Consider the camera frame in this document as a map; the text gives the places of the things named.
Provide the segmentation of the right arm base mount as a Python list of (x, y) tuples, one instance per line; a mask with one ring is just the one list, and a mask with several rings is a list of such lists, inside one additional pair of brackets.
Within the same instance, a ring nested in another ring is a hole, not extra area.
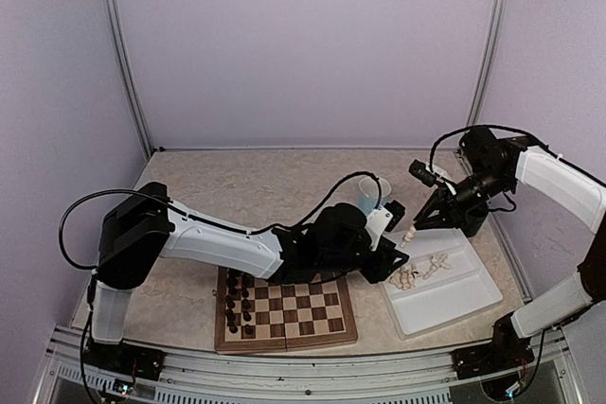
[(475, 378), (504, 371), (535, 360), (530, 338), (520, 338), (511, 321), (512, 313), (498, 319), (488, 343), (457, 348), (452, 352), (458, 379)]

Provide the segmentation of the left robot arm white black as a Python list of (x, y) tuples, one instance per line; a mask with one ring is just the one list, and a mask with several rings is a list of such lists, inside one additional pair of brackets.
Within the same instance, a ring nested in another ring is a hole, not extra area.
[(401, 219), (393, 201), (364, 214), (339, 202), (311, 223), (255, 230), (190, 210), (168, 196), (165, 184), (141, 187), (108, 212), (101, 224), (92, 304), (97, 357), (115, 371), (132, 362), (122, 341), (132, 294), (159, 257), (198, 261), (278, 285), (309, 284), (320, 275), (359, 272), (385, 281), (409, 256), (385, 237)]

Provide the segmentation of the cream chess piece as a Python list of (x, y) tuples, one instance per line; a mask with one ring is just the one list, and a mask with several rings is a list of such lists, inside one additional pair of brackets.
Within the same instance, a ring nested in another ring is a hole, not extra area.
[(416, 236), (417, 229), (415, 226), (411, 226), (402, 236), (401, 241), (399, 243), (399, 248), (404, 250), (406, 246), (413, 240)]

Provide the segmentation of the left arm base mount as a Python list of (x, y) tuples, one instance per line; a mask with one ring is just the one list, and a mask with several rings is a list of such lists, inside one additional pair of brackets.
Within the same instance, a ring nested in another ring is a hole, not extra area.
[(131, 378), (158, 381), (165, 353), (159, 349), (129, 343), (103, 344), (90, 342), (84, 348), (87, 365)]

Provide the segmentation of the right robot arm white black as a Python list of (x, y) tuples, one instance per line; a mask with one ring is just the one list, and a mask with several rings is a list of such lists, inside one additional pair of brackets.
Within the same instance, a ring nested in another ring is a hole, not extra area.
[(555, 245), (582, 247), (579, 264), (560, 282), (495, 324), (484, 353), (487, 365), (503, 370), (517, 359), (525, 342), (605, 300), (605, 183), (552, 150), (535, 134), (509, 126), (476, 124), (441, 135), (441, 144), (459, 137), (468, 175), (459, 182), (435, 167), (437, 148), (415, 161), (410, 174), (434, 192), (413, 220), (414, 230), (460, 229), (474, 209), (494, 198), (522, 192), (527, 206), (509, 225), (511, 235), (533, 242), (532, 252)]

